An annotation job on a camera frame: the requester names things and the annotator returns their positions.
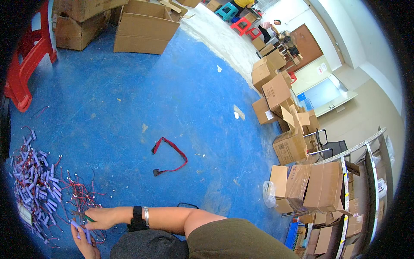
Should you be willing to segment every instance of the door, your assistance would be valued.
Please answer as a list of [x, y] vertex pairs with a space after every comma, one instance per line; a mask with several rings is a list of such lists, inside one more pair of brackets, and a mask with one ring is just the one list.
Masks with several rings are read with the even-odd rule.
[[303, 60], [297, 66], [292, 61], [287, 62], [287, 68], [293, 65], [293, 67], [288, 69], [289, 72], [295, 72], [323, 55], [318, 43], [305, 24], [296, 28], [290, 35], [295, 38], [296, 47], [302, 55]]

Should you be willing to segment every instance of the forearm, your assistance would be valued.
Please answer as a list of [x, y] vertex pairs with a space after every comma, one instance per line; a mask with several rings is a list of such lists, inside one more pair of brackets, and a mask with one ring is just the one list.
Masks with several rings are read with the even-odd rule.
[[[114, 209], [119, 223], [131, 224], [133, 207], [117, 207]], [[193, 208], [161, 207], [148, 208], [148, 211], [149, 228], [164, 230], [177, 235], [186, 235], [187, 237], [201, 225], [225, 219], [225, 217]], [[142, 219], [145, 220], [144, 208], [142, 208]]]

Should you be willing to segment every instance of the red plastic stool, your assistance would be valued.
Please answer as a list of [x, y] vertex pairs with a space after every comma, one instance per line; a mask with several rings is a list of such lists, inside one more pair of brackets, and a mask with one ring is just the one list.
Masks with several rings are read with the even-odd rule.
[[258, 28], [252, 28], [251, 30], [246, 31], [246, 34], [250, 35], [252, 37], [252, 40], [254, 40], [255, 38], [259, 37], [262, 34], [262, 32]]
[[[245, 22], [247, 23], [246, 26], [244, 26], [243, 28], [239, 26], [240, 23]], [[249, 30], [249, 27], [252, 26], [252, 24], [245, 18], [241, 18], [240, 20], [236, 21], [235, 23], [233, 23], [230, 28], [231, 29], [237, 29], [239, 31], [239, 36], [243, 36], [243, 34], [245, 34], [247, 32], [247, 30]]]
[[[55, 62], [57, 55], [53, 50], [49, 34], [48, 1], [45, 1], [40, 10], [41, 29], [32, 31], [31, 23], [17, 46], [9, 70], [7, 71], [5, 96], [12, 99], [14, 105], [20, 112], [25, 112], [31, 104], [32, 95], [27, 88], [33, 71], [36, 69], [42, 58], [49, 53], [51, 62]], [[19, 64], [19, 55], [22, 55], [23, 62]]]
[[290, 83], [290, 84], [293, 84], [294, 82], [296, 82], [297, 78], [296, 78], [296, 76], [295, 76], [295, 73], [293, 73], [293, 72], [288, 72], [288, 74], [289, 74], [290, 78], [293, 80], [293, 82], [292, 82], [292, 83]]

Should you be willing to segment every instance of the bangle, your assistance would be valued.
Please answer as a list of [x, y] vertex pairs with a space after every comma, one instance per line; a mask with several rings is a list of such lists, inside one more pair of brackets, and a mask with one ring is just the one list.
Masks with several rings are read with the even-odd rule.
[[146, 206], [143, 206], [143, 208], [144, 208], [144, 213], [145, 213], [145, 225], [147, 226], [147, 228], [149, 228], [149, 223], [148, 223], [149, 210], [148, 210], [148, 207], [146, 207]]

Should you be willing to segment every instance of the plastic bag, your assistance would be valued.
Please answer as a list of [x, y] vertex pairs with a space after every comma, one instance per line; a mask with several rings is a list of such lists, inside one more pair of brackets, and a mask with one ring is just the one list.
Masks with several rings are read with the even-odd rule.
[[265, 181], [263, 183], [263, 201], [265, 202], [268, 208], [275, 208], [276, 205], [276, 196], [274, 195], [274, 191], [276, 187], [274, 186], [273, 182]]
[[385, 143], [387, 145], [388, 154], [390, 156], [391, 166], [394, 166], [395, 158], [394, 158], [394, 148], [392, 147], [390, 136], [385, 138]]

